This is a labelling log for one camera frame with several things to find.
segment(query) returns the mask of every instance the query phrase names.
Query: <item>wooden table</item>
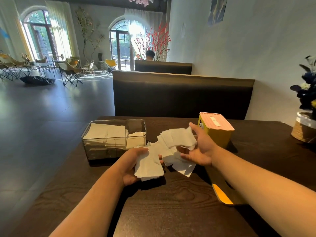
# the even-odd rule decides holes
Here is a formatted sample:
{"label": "wooden table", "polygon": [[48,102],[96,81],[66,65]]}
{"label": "wooden table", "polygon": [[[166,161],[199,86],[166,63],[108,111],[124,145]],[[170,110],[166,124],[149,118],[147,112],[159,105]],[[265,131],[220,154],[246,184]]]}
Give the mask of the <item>wooden table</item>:
{"label": "wooden table", "polygon": [[[150,142],[155,142],[156,136],[166,129],[187,127],[189,121],[198,121],[143,119]],[[236,155],[316,191],[315,151],[290,136],[290,126],[271,121],[229,122],[235,128],[234,146],[230,150]],[[90,167],[80,144],[11,236],[48,236],[107,168]],[[250,206],[229,207],[219,203],[203,167],[196,166],[190,178],[172,168],[164,170],[164,178],[138,182],[124,190],[109,236],[277,236]]]}

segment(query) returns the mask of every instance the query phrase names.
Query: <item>left hand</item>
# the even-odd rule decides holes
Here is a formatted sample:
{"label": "left hand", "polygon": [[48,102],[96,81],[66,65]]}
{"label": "left hand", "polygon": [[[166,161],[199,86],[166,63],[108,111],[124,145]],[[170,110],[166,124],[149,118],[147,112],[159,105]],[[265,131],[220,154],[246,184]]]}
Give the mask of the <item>left hand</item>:
{"label": "left hand", "polygon": [[122,176],[124,186],[131,185],[140,180],[134,175],[134,167],[136,165],[138,156],[146,153],[147,151],[148,148],[143,147],[129,149],[113,164],[112,168],[115,168]]}

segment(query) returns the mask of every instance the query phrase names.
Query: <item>ceiling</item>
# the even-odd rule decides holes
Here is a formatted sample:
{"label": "ceiling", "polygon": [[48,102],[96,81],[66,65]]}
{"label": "ceiling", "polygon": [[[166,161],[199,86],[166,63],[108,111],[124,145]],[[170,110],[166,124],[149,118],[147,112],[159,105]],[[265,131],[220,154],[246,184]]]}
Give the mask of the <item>ceiling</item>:
{"label": "ceiling", "polygon": [[143,5],[136,4],[134,1],[129,0],[58,0],[66,1],[69,3],[80,3],[80,4],[92,4],[99,6],[110,6],[110,7],[122,7],[131,8],[145,11],[154,12],[167,12],[167,0],[153,0],[154,2],[149,2],[149,5],[144,7]]}

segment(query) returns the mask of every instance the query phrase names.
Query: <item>transparent box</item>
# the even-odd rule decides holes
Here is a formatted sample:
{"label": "transparent box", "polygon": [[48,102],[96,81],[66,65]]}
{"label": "transparent box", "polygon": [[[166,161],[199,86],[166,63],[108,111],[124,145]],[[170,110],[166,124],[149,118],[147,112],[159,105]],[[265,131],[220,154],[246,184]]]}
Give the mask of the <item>transparent box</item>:
{"label": "transparent box", "polygon": [[[121,136],[114,138],[84,139],[92,123],[125,126],[129,134],[144,132],[141,136]],[[91,121],[81,135],[81,140],[89,163],[104,159],[119,158],[130,148],[146,146],[146,125],[143,119],[99,120]]]}

